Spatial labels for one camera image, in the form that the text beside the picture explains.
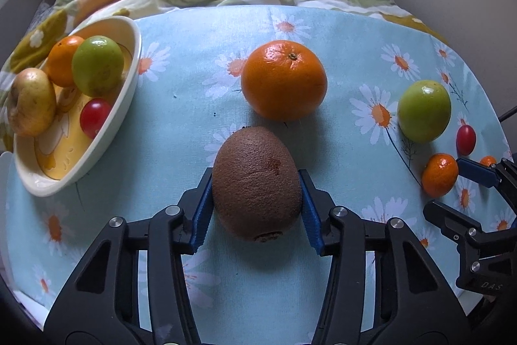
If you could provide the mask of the small orange kumquat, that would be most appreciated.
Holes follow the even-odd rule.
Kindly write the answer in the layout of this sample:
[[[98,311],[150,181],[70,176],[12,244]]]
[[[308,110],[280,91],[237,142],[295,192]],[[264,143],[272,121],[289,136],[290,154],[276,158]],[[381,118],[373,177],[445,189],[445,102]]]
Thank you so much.
[[[447,153],[432,155],[421,173],[421,186],[431,198],[446,195],[458,178],[458,163]]]
[[[479,163],[483,166],[490,167],[497,163],[497,159],[493,156],[488,155],[488,156],[482,157],[482,159],[479,160]]]

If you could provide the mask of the brown kiwi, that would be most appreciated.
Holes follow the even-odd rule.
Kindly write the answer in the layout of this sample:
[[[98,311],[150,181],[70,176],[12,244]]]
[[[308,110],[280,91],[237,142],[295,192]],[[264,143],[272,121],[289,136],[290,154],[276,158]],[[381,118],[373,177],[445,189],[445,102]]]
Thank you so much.
[[[265,243],[285,234],[301,213],[301,182],[288,148],[264,127],[233,133],[212,169],[215,210],[236,237]]]

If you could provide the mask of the yellowish wrinkled apple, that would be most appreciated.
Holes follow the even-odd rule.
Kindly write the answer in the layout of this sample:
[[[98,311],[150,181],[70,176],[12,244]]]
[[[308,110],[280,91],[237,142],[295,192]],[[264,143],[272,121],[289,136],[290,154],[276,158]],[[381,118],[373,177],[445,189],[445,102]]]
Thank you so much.
[[[53,123],[56,94],[47,74],[26,68],[12,82],[7,99],[7,116],[18,136],[39,136]]]

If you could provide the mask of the small green apple on table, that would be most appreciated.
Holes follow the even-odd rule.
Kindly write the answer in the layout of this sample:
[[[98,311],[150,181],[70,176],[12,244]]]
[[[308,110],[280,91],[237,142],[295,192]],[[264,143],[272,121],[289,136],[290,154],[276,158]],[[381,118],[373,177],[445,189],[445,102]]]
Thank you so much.
[[[398,124],[409,140],[427,144],[439,138],[448,127],[451,101],[447,90],[437,81],[413,83],[401,96]]]

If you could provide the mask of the cream duck pattern bowl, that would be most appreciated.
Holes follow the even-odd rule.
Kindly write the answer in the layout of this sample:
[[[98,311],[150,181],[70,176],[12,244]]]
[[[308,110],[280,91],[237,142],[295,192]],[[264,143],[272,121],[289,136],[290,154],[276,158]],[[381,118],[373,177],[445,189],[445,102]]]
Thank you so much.
[[[14,162],[26,190],[37,197],[48,197],[77,182],[99,161],[122,125],[138,82],[138,61],[142,39],[136,23],[129,17],[111,16],[74,31],[88,38],[106,36],[122,50],[122,80],[106,96],[111,112],[95,138],[80,127],[80,113],[91,100],[76,89],[55,88],[58,112],[46,133],[34,137],[14,136]]]

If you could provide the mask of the blue daisy tablecloth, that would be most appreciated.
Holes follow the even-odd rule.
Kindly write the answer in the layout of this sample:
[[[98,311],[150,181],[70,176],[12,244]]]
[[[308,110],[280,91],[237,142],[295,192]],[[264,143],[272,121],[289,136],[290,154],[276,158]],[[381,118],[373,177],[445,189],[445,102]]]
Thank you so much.
[[[492,188],[463,178],[444,196],[421,186],[429,158],[447,153],[476,162],[509,160],[501,124],[478,79],[435,37],[355,14],[294,7],[230,6],[177,10],[133,20],[142,46],[129,110],[108,149],[77,182],[48,197],[29,193],[13,153],[5,185],[6,235],[15,285],[48,314],[75,266],[109,222],[153,217],[198,186],[223,143],[245,127],[264,127],[297,167],[338,206],[368,221],[405,221],[458,301],[458,246],[426,221],[437,200],[486,231],[512,226],[514,211]],[[245,100],[241,74],[250,54],[273,40],[310,49],[328,88],[311,114],[290,122],[263,118]],[[437,81],[451,101],[448,127],[427,144],[404,136],[402,94]],[[474,151],[458,154],[458,129],[476,132]],[[301,213],[281,237],[236,237],[215,210],[203,244],[181,258],[199,344],[312,343],[331,259],[310,245]]]

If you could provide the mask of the orange mandarin on table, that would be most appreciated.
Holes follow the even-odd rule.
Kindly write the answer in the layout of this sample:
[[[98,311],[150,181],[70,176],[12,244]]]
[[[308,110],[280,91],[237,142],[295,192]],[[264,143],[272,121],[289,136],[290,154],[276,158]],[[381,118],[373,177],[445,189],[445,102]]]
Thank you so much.
[[[273,40],[250,54],[241,88],[245,100],[263,118],[290,122],[321,105],[328,80],[321,61],[306,46]]]

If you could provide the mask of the green apple in bowl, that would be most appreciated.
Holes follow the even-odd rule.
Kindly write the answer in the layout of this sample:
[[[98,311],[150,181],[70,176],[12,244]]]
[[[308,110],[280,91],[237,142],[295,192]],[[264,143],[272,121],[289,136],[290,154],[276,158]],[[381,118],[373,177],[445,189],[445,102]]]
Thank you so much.
[[[123,73],[124,59],[119,45],[106,36],[86,38],[72,58],[72,74],[80,92],[100,97],[116,87]]]

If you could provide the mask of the orange mandarin in bowl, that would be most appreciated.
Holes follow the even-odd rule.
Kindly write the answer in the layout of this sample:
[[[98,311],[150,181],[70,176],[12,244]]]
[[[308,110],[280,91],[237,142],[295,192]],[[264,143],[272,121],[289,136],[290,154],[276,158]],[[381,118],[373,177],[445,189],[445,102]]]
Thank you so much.
[[[53,84],[61,88],[70,88],[75,85],[72,61],[83,41],[84,38],[73,35],[63,38],[53,46],[43,67]]]

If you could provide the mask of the grey bed headboard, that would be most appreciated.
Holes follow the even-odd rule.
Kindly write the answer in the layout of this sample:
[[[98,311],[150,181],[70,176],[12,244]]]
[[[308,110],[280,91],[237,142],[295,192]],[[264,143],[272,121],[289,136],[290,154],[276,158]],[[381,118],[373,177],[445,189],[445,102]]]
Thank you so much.
[[[43,19],[55,0],[7,0],[1,7],[1,62],[24,35]]]

